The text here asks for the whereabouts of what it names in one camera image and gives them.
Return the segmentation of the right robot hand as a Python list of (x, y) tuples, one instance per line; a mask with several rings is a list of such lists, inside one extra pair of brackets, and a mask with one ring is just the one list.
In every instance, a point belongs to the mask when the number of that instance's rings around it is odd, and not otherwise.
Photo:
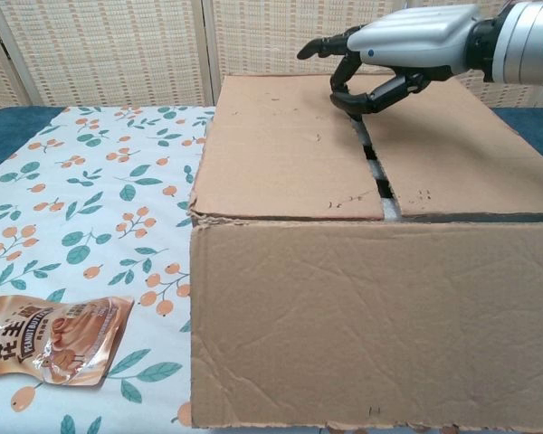
[[(424, 90), (433, 81), (466, 72), (467, 39), (480, 18), (477, 5), (406, 8), (340, 34), (312, 39), (297, 58), (339, 56), (330, 77), (330, 100), (351, 118), (360, 119)], [(388, 68), (395, 76), (368, 93), (353, 95), (348, 81), (363, 64)]]

